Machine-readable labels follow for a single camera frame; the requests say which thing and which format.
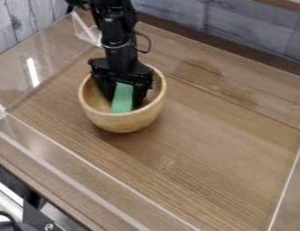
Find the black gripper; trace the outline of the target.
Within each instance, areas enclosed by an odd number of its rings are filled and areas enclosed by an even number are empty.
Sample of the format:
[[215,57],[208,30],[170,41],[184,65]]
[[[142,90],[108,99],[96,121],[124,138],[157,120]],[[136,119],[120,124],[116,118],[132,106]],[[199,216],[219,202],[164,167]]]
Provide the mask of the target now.
[[118,83],[133,86],[133,106],[144,103],[148,89],[153,87],[154,71],[138,58],[138,49],[133,41],[104,42],[106,56],[89,59],[96,85],[112,101]]

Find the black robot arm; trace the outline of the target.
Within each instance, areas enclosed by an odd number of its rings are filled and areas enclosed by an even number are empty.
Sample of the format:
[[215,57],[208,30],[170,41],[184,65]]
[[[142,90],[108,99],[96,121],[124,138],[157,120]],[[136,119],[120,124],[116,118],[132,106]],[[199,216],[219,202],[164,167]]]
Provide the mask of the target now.
[[106,52],[105,58],[89,59],[92,77],[108,100],[116,96],[118,83],[133,86],[132,105],[140,107],[153,88],[154,70],[138,59],[138,20],[132,0],[93,0],[90,6]]

